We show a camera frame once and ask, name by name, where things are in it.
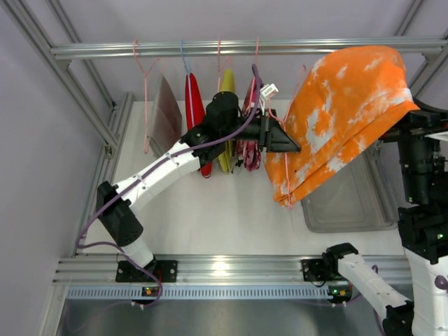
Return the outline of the pink hanger with patterned trousers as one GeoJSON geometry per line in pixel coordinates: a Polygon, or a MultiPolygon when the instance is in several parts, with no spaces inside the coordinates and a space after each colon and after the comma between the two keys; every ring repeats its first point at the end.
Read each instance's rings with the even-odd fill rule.
{"type": "MultiPolygon", "coordinates": [[[[255,55],[254,55],[254,64],[258,63],[258,51],[259,51],[259,43],[260,38],[258,37],[255,42],[255,55]]],[[[251,86],[248,89],[248,92],[246,93],[246,99],[245,99],[245,111],[250,111],[250,109],[255,104],[255,91],[256,91],[256,79],[251,80],[251,86]]]]}

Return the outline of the pink patterned trousers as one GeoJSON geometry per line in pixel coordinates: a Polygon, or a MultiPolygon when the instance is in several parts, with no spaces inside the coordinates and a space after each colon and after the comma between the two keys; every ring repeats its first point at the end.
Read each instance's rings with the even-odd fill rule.
{"type": "MultiPolygon", "coordinates": [[[[244,103],[242,106],[242,115],[248,116],[252,111],[253,106],[256,102],[256,80],[253,79],[248,87],[244,103]]],[[[240,141],[236,142],[235,153],[238,156],[239,161],[249,172],[255,171],[260,168],[261,163],[261,152],[256,141],[240,141]]]]}

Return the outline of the pink hanger with orange trousers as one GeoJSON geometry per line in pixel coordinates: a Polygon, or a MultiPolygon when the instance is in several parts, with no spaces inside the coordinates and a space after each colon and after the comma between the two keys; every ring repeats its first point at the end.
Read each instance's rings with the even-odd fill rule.
{"type": "MultiPolygon", "coordinates": [[[[298,93],[298,91],[300,90],[300,84],[301,84],[302,75],[306,71],[307,71],[306,65],[302,64],[302,66],[300,67],[300,70],[298,72],[298,75],[297,75],[297,81],[296,81],[295,87],[293,89],[293,93],[292,93],[292,95],[290,97],[290,100],[289,100],[289,103],[288,103],[288,108],[286,109],[286,115],[282,119],[280,119],[280,117],[278,117],[276,114],[274,114],[272,112],[272,100],[271,99],[268,100],[269,116],[271,118],[273,118],[274,120],[276,120],[280,124],[280,126],[282,127],[282,130],[286,129],[286,119],[289,116],[290,109],[291,109],[292,103],[294,101],[294,98],[295,98],[296,94],[298,93]]],[[[286,182],[287,182],[287,201],[286,201],[286,206],[289,209],[293,209],[294,205],[292,203],[292,197],[291,197],[291,179],[290,179],[289,167],[288,167],[288,154],[284,153],[283,156],[284,156],[284,166],[285,166],[285,174],[286,174],[286,182]]]]}

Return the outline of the orange white trousers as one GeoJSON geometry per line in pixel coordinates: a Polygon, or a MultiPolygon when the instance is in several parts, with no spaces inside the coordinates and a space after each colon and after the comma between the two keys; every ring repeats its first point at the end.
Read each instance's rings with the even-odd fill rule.
{"type": "MultiPolygon", "coordinates": [[[[294,98],[286,133],[301,147],[288,153],[292,203],[357,158],[417,109],[401,54],[387,46],[338,50],[316,61],[294,98]]],[[[287,201],[284,153],[267,153],[273,199],[287,201]]]]}

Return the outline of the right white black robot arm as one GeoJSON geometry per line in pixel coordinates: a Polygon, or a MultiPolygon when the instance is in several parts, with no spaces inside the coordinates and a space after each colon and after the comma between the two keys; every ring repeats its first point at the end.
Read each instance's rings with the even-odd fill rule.
{"type": "Polygon", "coordinates": [[[414,103],[417,108],[380,138],[398,145],[411,204],[398,210],[398,231],[413,298],[395,292],[350,243],[327,248],[322,257],[329,274],[350,281],[370,303],[385,335],[446,335],[447,171],[440,142],[447,134],[447,111],[418,99],[414,103]]]}

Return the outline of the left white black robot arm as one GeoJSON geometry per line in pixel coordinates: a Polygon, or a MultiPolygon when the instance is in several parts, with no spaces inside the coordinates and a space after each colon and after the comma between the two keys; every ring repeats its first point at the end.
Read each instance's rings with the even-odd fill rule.
{"type": "Polygon", "coordinates": [[[156,161],[139,173],[97,188],[96,214],[118,250],[135,268],[150,272],[155,257],[141,238],[144,228],[137,213],[171,184],[197,171],[225,150],[228,140],[255,141],[268,153],[298,153],[301,147],[257,106],[244,116],[237,95],[219,92],[206,106],[202,122],[188,130],[156,161]]]}

